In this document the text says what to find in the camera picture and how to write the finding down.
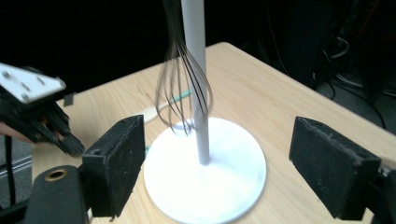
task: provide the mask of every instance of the screw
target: screw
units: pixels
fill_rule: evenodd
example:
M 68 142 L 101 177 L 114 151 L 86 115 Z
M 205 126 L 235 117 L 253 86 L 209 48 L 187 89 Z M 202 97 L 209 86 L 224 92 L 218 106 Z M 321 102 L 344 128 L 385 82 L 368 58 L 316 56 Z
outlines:
M 7 71 L 2 72 L 1 74 L 3 74 L 3 77 L 5 77 L 5 78 L 11 77 L 11 75 Z
M 22 85 L 27 91 L 30 91 L 29 87 L 27 87 L 23 82 L 21 82 L 21 85 Z
M 40 77 L 37 77 L 37 81 L 40 82 L 41 85 L 43 85 L 43 86 L 46 85 L 46 83 Z
M 26 93 L 23 93 L 21 95 L 21 97 L 22 97 L 23 100 L 28 100 L 29 99 L 29 96 Z

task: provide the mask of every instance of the black cable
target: black cable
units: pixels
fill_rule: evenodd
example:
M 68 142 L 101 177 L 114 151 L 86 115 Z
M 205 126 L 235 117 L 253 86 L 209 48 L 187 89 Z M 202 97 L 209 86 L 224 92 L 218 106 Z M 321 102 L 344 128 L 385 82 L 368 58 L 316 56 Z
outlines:
M 350 89 L 359 90 L 359 91 L 364 89 L 364 87 L 359 83 L 351 84 L 350 82 L 347 82 L 347 81 L 341 79 L 339 76 L 336 76 L 336 77 L 337 77 L 338 83 L 340 83 L 340 85 L 346 86 Z M 390 99 L 396 100 L 396 94 L 391 91 L 382 90 L 382 94 L 387 96 Z
M 343 85 L 338 85 L 338 84 L 336 84 L 336 83 L 333 83 L 333 85 L 335 85 L 336 87 L 340 88 L 340 89 L 343 90 L 343 91 L 349 92 L 350 94 L 352 94 L 352 95 L 358 97 L 359 99 L 361 99 L 361 100 L 363 100 L 365 103 L 367 103 L 367 105 L 369 105 L 369 106 L 375 111 L 375 113 L 378 115 L 379 119 L 381 120 L 382 128 L 385 129 L 385 130 L 387 129 L 387 126 L 386 126 L 386 124 L 385 124 L 384 118 L 382 117 L 381 113 L 379 112 L 379 110 L 378 110 L 374 105 L 369 104 L 369 103 L 367 102 L 366 99 L 364 99 L 363 97 L 361 97 L 360 95 L 358 95 L 356 92 L 353 92 L 353 91 L 348 90 L 348 89 L 345 88 Z
M 12 138 L 5 135 L 6 143 L 6 165 L 7 165 L 7 177 L 8 177 L 8 189 L 9 189 L 9 202 L 11 205 L 16 203 L 15 194 L 15 180 L 12 172 Z
M 288 70 L 286 69 L 285 64 L 283 64 L 282 61 L 282 57 L 280 57 L 280 53 L 279 53 L 279 49 L 277 48 L 277 43 L 276 43 L 276 39 L 275 39 L 275 35 L 274 35 L 274 29 L 272 27 L 272 22 L 271 22 L 271 15 L 270 15 L 270 5 L 269 5 L 269 1 L 266 1 L 266 9 L 267 9 L 267 20 L 268 20 L 268 25 L 270 27 L 270 32 L 271 32 L 271 37 L 273 39 L 274 42 L 274 47 L 275 47 L 275 51 L 276 51 L 276 56 L 279 59 L 280 65 L 282 66 L 284 72 L 286 75 L 290 75 Z
M 332 88 L 332 96 L 330 97 L 331 100 L 333 100 L 335 98 L 335 89 L 334 86 L 332 85 L 332 83 L 330 83 L 329 81 L 326 82 L 330 88 Z

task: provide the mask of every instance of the whisk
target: whisk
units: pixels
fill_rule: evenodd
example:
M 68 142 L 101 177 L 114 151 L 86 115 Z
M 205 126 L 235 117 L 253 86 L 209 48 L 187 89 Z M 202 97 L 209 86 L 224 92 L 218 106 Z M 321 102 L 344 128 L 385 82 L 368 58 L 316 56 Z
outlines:
M 157 83 L 155 105 L 164 124 L 183 129 L 188 134 L 198 119 L 207 119 L 212 108 L 213 94 L 205 72 L 188 51 L 184 42 L 180 0 L 163 0 L 169 33 L 169 46 Z M 190 89 L 192 99 L 177 101 L 182 92 Z M 166 102 L 169 107 L 161 110 Z

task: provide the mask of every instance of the dark background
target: dark background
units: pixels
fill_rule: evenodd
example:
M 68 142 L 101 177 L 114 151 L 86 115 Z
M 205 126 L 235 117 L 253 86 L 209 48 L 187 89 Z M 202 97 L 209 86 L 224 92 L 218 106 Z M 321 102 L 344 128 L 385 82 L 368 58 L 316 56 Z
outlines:
M 358 69 L 367 96 L 375 97 L 395 72 L 394 5 L 392 0 L 205 1 L 206 44 L 229 42 L 311 88 L 334 73 Z M 160 0 L 4 0 L 0 8 L 0 62 L 60 77 L 68 92 L 164 59 L 168 36 Z M 323 62 L 323 49 L 342 47 L 332 42 L 339 35 L 351 50 L 340 62 Z

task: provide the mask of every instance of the stand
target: stand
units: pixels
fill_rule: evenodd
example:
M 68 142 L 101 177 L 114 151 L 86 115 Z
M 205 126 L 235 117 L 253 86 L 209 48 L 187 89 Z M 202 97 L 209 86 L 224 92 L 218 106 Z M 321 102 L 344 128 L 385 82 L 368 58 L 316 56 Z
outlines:
M 209 119 L 210 162 L 198 160 L 196 135 L 167 129 L 154 141 L 144 177 L 152 201 L 182 223 L 223 223 L 244 215 L 262 194 L 265 158 L 240 126 Z

